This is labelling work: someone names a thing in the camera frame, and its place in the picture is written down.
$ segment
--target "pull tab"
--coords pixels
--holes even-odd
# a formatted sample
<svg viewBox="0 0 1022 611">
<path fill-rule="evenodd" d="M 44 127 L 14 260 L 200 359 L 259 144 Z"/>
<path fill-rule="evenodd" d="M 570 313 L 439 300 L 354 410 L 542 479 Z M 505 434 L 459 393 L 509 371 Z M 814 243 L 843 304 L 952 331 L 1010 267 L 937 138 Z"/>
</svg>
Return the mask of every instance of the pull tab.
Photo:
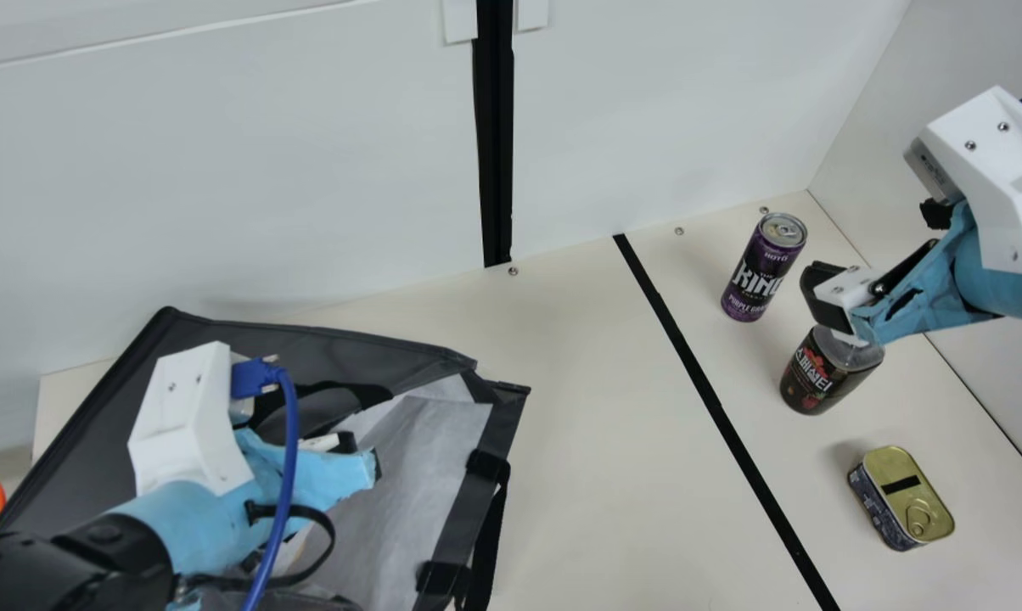
<svg viewBox="0 0 1022 611">
<path fill-rule="evenodd" d="M 926 529 L 929 528 L 929 523 L 934 521 L 933 515 L 929 513 L 929 508 L 924 507 L 924 504 L 909 504 L 907 519 L 908 531 L 914 537 L 922 537 Z"/>
</svg>

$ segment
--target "bottle label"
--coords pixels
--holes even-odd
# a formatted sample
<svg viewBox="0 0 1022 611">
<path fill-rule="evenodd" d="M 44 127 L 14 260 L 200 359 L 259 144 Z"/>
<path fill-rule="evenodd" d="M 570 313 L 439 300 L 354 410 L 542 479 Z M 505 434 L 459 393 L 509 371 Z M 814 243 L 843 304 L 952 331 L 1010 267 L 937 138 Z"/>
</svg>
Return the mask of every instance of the bottle label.
<svg viewBox="0 0 1022 611">
<path fill-rule="evenodd" d="M 779 381 L 779 391 L 787 405 L 799 413 L 824 413 L 860 385 L 875 368 L 876 365 L 857 372 L 837 368 L 824 356 L 809 330 L 809 335 L 787 363 L 783 379 Z"/>
</svg>

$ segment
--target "white clip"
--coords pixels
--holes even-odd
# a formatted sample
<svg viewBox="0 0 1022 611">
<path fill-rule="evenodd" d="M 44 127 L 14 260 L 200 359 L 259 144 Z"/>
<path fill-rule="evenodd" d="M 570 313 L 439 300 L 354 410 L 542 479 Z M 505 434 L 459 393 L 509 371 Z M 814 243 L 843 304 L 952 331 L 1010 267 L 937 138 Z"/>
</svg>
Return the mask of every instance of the white clip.
<svg viewBox="0 0 1022 611">
<path fill-rule="evenodd" d="M 526 32 L 549 28 L 549 0 L 518 0 L 516 30 Z"/>
<path fill-rule="evenodd" d="M 298 444 L 298 449 L 307 450 L 310 453 L 325 454 L 329 450 L 337 448 L 341 443 L 337 433 L 324 434 L 321 437 L 305 439 Z"/>
<path fill-rule="evenodd" d="M 444 39 L 449 45 L 477 37 L 477 0 L 443 0 Z"/>
</svg>

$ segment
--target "gray fabric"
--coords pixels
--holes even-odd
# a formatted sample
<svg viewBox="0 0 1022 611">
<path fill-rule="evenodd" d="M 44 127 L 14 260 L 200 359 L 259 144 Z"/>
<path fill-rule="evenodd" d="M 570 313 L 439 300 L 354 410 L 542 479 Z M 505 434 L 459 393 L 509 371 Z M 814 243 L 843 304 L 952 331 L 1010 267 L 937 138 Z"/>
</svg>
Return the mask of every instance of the gray fabric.
<svg viewBox="0 0 1022 611">
<path fill-rule="evenodd" d="M 347 603 L 328 603 L 340 595 L 365 611 L 406 611 L 414 601 L 436 608 L 440 597 L 418 599 L 418 568 L 432 559 L 468 561 L 494 484 L 465 474 L 465 464 L 474 449 L 507 457 L 528 390 L 504 391 L 507 385 L 477 378 L 473 360 L 433 345 L 332 329 L 219 323 L 162 310 L 27 476 L 2 515 L 0 531 L 49 536 L 131 499 L 127 437 L 155 359 L 213 340 L 242 355 L 281 356 L 297 383 L 375 383 L 396 394 L 337 428 L 357 434 L 361 449 L 378 451 L 383 479 L 333 508 L 337 546 L 316 576 L 292 593 L 274 593 L 263 606 L 354 611 Z M 301 403 L 313 414 L 321 410 L 317 418 L 336 418 L 357 406 L 343 390 Z M 308 538 L 293 569 L 313 561 L 327 543 L 320 529 Z M 217 595 L 203 601 L 204 611 L 238 608 L 243 599 Z"/>
<path fill-rule="evenodd" d="M 413 607 L 418 566 L 432 559 L 491 411 L 472 402 L 400 400 L 358 440 L 361 449 L 378 451 L 383 478 L 329 512 L 337 547 L 311 581 L 365 611 Z M 351 430 L 351 423 L 339 428 Z M 318 554 L 322 537 L 313 531 L 304 556 Z"/>
<path fill-rule="evenodd" d="M 221 593 L 215 589 L 202 589 L 199 594 L 199 611 L 232 611 L 241 609 L 247 593 Z M 304 592 L 270 592 L 263 596 L 259 611 L 363 611 L 352 601 L 333 599 L 331 593 L 323 589 L 306 589 Z"/>
<path fill-rule="evenodd" d="M 437 345 L 336 329 L 216 322 L 166 308 L 34 465 L 0 515 L 0 531 L 52 536 L 133 499 L 134 471 L 127 439 L 155 361 L 213 340 L 231 345 L 240 355 L 281 356 L 279 364 L 288 368 L 296 383 L 324 379 L 377 383 L 394 394 L 471 371 L 476 365 Z M 313 400 L 327 410 L 347 410 L 354 405 L 349 392 L 332 395 Z"/>
</svg>

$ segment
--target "black tape stripe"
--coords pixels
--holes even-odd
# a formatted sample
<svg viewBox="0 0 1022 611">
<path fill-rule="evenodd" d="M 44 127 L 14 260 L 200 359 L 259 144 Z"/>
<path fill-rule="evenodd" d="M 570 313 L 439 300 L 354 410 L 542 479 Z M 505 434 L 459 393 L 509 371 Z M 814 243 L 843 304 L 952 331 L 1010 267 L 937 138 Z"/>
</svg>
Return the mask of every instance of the black tape stripe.
<svg viewBox="0 0 1022 611">
<path fill-rule="evenodd" d="M 513 0 L 477 0 L 473 116 L 477 125 L 480 237 L 484 267 L 511 261 L 514 136 Z"/>
<path fill-rule="evenodd" d="M 922 483 L 919 481 L 919 476 L 911 475 L 909 477 L 904 477 L 903 479 L 895 480 L 895 482 L 892 483 L 885 483 L 884 486 L 880 487 L 880 489 L 884 490 L 884 494 L 886 495 L 891 495 L 892 492 L 898 492 L 899 490 L 914 488 L 915 486 L 918 486 L 919 483 Z"/>
<path fill-rule="evenodd" d="M 829 586 L 827 586 L 827 583 L 821 577 L 821 572 L 818 571 L 817 566 L 814 566 L 814 561 L 805 553 L 805 548 L 801 545 L 798 534 L 794 532 L 794 527 L 790 526 L 789 519 L 783 514 L 783 508 L 779 506 L 779 502 L 776 502 L 775 495 L 768 487 L 763 475 L 759 474 L 759 469 L 756 468 L 756 463 L 753 462 L 752 456 L 744 448 L 744 442 L 741 442 L 741 437 L 737 433 L 737 429 L 729 421 L 726 411 L 722 408 L 718 395 L 711 386 L 708 376 L 704 373 L 704 368 L 700 367 L 696 355 L 693 354 L 693 349 L 689 346 L 689 341 L 685 340 L 684 333 L 681 333 L 678 322 L 673 321 L 673 315 L 669 313 L 669 309 L 662 299 L 662 295 L 654 288 L 654 283 L 651 283 L 650 276 L 647 275 L 647 270 L 644 270 L 643 264 L 639 262 L 639 255 L 636 255 L 636 251 L 632 248 L 632 243 L 629 243 L 629 239 L 624 237 L 623 233 L 613 236 L 613 240 L 616 242 L 616 248 L 619 248 L 620 254 L 623 254 L 623 261 L 629 265 L 632 275 L 636 278 L 636 282 L 639 282 L 639 288 L 643 289 L 647 301 L 650 302 L 651 309 L 654 310 L 654 316 L 658 317 L 659 323 L 662 324 L 662 329 L 665 329 L 666 335 L 669 336 L 669 342 L 673 344 L 673 350 L 678 351 L 681 363 L 685 365 L 685 371 L 689 372 L 689 378 L 693 380 L 696 390 L 704 401 L 704 406 L 706 406 L 708 413 L 711 414 L 711 419 L 714 421 L 715 426 L 718 427 L 718 433 L 722 434 L 722 438 L 726 441 L 729 452 L 732 453 L 734 460 L 741 467 L 741 473 L 744 473 L 744 478 L 748 480 L 749 486 L 756 495 L 756 499 L 759 500 L 760 507 L 764 508 L 768 519 L 771 519 L 776 533 L 779 533 L 779 537 L 783 539 L 783 545 L 786 546 L 787 552 L 790 552 L 790 558 L 794 561 L 794 565 L 798 566 L 798 571 L 804 577 L 807 586 L 809 586 L 809 592 L 814 593 L 814 597 L 822 609 L 825 611 L 838 611 L 839 604 L 833 599 L 832 593 L 829 592 Z"/>
</svg>

